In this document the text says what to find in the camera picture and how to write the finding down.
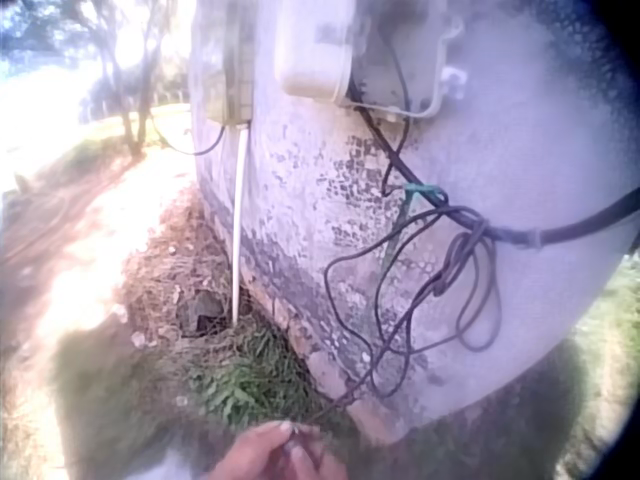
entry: hand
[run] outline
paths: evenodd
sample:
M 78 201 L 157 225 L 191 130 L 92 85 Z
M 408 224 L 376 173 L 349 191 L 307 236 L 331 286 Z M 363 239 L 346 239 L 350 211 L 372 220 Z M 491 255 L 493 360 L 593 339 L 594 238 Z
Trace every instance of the hand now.
M 290 422 L 269 422 L 247 430 L 216 465 L 208 480 L 257 480 L 267 469 L 271 454 L 291 438 Z
M 307 451 L 297 445 L 291 450 L 291 469 L 295 480 L 348 480 L 345 466 L 321 442 L 314 442 L 309 448 Z

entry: concrete wall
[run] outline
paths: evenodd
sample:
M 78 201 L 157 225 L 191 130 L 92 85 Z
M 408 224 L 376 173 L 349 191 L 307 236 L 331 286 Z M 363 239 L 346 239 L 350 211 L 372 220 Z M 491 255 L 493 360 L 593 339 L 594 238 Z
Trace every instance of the concrete wall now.
M 198 150 L 218 130 L 205 112 L 207 72 L 215 60 L 207 12 L 214 1 L 199 0 L 194 21 L 190 89 Z M 381 197 L 387 159 L 357 114 L 280 91 L 273 76 L 277 2 L 259 3 L 243 274 L 277 321 L 292 328 L 294 344 L 335 395 L 368 359 L 335 324 L 322 271 L 335 257 L 387 233 L 402 198 Z M 452 203 L 472 206 L 494 225 L 560 226 L 638 184 L 635 87 L 582 2 L 512 3 L 453 2 L 467 31 L 450 57 L 470 74 L 466 97 L 448 101 L 435 120 L 416 123 L 403 158 L 425 182 L 444 188 Z M 197 159 L 212 222 L 226 238 L 237 138 L 229 131 L 222 148 Z M 416 201 L 413 211 L 425 208 Z M 390 312 L 406 308 L 458 231 L 443 221 L 416 242 L 383 295 Z M 476 354 L 452 343 L 415 358 L 398 394 L 380 400 L 364 390 L 352 413 L 371 437 L 389 441 L 505 385 L 567 335 L 637 231 L 636 219 L 541 251 L 499 245 L 504 322 L 493 347 Z M 374 333 L 367 306 L 381 255 L 337 268 L 333 276 L 339 308 L 365 336 Z M 466 273 L 447 295 L 417 311 L 416 345 L 452 332 L 471 280 Z M 472 340 L 484 338 L 495 308 L 493 302 L 486 309 Z M 381 366 L 383 386 L 397 378 L 397 363 Z

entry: dirt path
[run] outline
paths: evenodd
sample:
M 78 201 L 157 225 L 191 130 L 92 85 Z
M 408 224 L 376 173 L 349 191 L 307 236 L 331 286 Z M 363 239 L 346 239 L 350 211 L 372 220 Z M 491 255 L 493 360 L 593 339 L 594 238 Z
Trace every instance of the dirt path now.
M 14 470 L 68 478 L 49 388 L 52 353 L 65 334 L 109 315 L 125 260 L 147 248 L 161 214 L 194 182 L 191 158 L 152 149 L 120 178 L 85 179 L 59 192 L 68 211 L 29 248 L 18 247 L 47 224 L 50 209 L 25 215 L 7 233 L 4 252 L 18 253 L 1 266 L 3 441 L 5 456 L 25 464 Z

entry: tree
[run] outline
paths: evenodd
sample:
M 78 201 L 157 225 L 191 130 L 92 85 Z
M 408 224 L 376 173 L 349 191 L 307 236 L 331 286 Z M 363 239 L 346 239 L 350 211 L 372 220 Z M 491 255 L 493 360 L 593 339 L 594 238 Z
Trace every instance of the tree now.
M 146 140 L 162 40 L 171 29 L 177 0 L 20 0 L 9 8 L 13 11 L 3 19 L 2 56 L 13 61 L 33 52 L 61 58 L 98 56 L 103 80 L 122 116 L 127 146 L 131 155 L 139 158 Z M 143 46 L 137 106 L 127 101 L 123 69 L 116 54 L 118 37 L 125 28 L 137 28 Z M 134 108 L 139 116 L 135 136 L 129 115 Z

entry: white conduit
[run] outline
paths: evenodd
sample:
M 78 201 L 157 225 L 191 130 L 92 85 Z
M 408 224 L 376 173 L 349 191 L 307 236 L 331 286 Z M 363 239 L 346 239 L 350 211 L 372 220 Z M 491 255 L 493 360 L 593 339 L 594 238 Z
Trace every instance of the white conduit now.
M 249 150 L 249 125 L 241 125 L 236 163 L 236 191 L 233 200 L 233 243 L 231 258 L 231 322 L 238 325 L 240 308 L 240 248 L 242 246 L 242 195 L 244 193 L 244 167 Z

